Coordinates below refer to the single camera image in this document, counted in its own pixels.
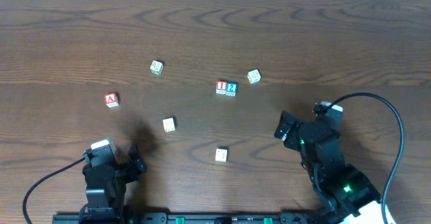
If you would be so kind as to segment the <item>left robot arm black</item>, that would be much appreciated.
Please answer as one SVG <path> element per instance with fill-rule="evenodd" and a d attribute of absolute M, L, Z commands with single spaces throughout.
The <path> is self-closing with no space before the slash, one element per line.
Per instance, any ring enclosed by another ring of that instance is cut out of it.
<path fill-rule="evenodd" d="M 147 171 L 136 145 L 129 149 L 129 158 L 118 163 L 110 145 L 84 152 L 86 165 L 83 175 L 87 184 L 87 215 L 81 215 L 81 223 L 126 223 L 124 206 L 127 184 L 137 181 Z"/>

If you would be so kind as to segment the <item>red letter I block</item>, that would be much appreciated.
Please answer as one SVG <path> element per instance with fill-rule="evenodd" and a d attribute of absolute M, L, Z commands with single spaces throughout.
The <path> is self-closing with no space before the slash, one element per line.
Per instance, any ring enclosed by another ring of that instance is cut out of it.
<path fill-rule="evenodd" d="M 227 81 L 217 81 L 216 83 L 216 93 L 217 94 L 222 94 L 225 95 L 226 94 L 226 88 L 227 88 Z"/>

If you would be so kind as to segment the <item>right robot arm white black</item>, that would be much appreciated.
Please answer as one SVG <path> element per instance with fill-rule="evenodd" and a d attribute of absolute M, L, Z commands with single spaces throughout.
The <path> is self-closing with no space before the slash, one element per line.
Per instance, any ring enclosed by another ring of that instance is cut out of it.
<path fill-rule="evenodd" d="M 315 213 L 282 213 L 281 223 L 388 223 L 395 220 L 388 209 L 381 212 L 383 198 L 358 168 L 345 162 L 339 127 L 341 110 L 318 113 L 303 121 L 283 111 L 274 137 L 299 152 L 313 191 L 323 204 Z"/>

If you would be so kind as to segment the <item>blue number 2 block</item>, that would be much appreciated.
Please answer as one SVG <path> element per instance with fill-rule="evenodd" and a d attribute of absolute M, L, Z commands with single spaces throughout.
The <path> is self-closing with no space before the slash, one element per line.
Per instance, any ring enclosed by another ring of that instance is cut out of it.
<path fill-rule="evenodd" d="M 226 95 L 227 96 L 235 96 L 237 92 L 238 85 L 236 83 L 227 83 L 226 86 Z"/>

